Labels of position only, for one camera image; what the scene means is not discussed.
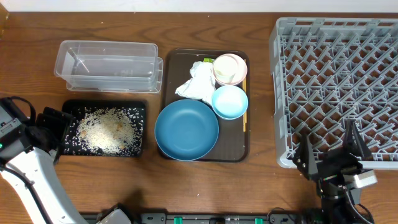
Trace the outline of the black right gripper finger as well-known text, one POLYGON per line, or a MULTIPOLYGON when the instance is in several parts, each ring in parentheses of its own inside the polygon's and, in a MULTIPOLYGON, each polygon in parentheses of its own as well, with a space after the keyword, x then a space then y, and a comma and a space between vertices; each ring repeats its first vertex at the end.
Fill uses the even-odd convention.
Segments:
POLYGON ((361 137, 355 124, 355 120, 346 121, 345 134, 343 136, 343 150, 361 159, 371 159, 372 152, 361 137))
POLYGON ((299 147, 296 149, 292 160, 307 180, 318 179, 317 163, 315 162, 312 144, 308 135, 302 135, 299 147))

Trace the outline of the light blue bowl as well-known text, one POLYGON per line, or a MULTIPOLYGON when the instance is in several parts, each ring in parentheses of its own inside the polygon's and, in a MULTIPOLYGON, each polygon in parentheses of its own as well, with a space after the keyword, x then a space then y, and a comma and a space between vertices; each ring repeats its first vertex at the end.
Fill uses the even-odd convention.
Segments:
POLYGON ((248 96, 243 89, 225 85, 216 89, 211 98, 213 111, 222 119, 240 118, 248 109, 248 96))

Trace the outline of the cream white cup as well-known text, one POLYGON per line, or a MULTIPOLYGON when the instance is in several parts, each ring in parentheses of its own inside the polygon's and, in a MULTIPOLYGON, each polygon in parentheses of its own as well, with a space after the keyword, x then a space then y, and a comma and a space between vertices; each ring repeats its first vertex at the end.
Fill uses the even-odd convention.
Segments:
POLYGON ((237 70, 237 61, 229 55, 221 55, 213 62, 213 71, 219 82, 231 83, 237 70))

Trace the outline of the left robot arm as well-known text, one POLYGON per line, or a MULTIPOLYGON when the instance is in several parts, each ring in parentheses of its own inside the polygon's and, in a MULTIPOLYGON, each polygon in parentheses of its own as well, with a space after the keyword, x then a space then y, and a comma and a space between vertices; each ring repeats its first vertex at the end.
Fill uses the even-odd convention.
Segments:
POLYGON ((16 96, 1 98, 1 176, 33 223, 86 223, 55 172, 72 116, 52 108, 26 116, 16 96))

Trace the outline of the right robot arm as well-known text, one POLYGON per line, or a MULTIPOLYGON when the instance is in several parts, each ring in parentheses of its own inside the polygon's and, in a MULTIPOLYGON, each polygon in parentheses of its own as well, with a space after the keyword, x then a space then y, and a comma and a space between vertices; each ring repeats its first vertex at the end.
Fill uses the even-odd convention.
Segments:
POLYGON ((303 135, 293 162, 307 179, 316 183, 320 208, 310 208, 295 223, 374 223, 371 212, 361 204, 361 191, 377 183, 372 169, 359 159, 372 156, 352 119, 347 120, 342 146, 322 154, 317 162, 309 136, 303 135))

